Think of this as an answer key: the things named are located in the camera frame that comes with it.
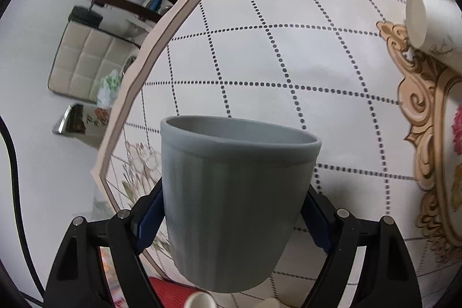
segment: silver screw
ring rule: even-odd
[[[117,213],[117,216],[120,219],[127,218],[130,215],[130,210],[128,209],[122,209]]]
[[[81,225],[83,222],[84,222],[84,217],[75,217],[75,218],[72,220],[72,224],[73,224],[74,226]]]
[[[387,225],[392,225],[394,224],[394,219],[390,216],[384,216],[383,217],[383,221],[387,224]]]
[[[347,218],[350,215],[350,212],[346,209],[338,209],[337,215],[340,218]]]

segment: beige cushion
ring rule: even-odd
[[[138,47],[87,25],[70,21],[56,52],[48,88],[58,94],[96,102],[101,78],[121,71]]]

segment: ornate gold frame print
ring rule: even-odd
[[[416,226],[437,262],[462,257],[462,77],[435,58],[412,50],[404,25],[377,23],[403,74],[401,112],[410,122],[405,140],[415,147],[413,171],[422,197]]]

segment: pink flower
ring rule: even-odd
[[[454,135],[454,151],[460,156],[462,154],[462,107],[457,108],[452,124],[452,133]]]

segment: checkered pattern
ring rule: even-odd
[[[129,202],[118,178],[125,142],[160,152],[164,117],[228,116],[307,130],[323,141],[313,186],[357,217],[396,220],[424,306],[431,306],[459,264],[436,264],[414,225],[422,192],[396,98],[403,76],[375,27],[380,20],[402,23],[404,10],[405,0],[202,0],[160,55],[113,151],[107,181],[119,206]],[[169,257],[153,258],[170,278],[188,283]],[[361,248],[341,307],[353,298],[363,258]],[[224,308],[270,297],[299,307],[324,260],[299,220],[265,282],[213,296]]]

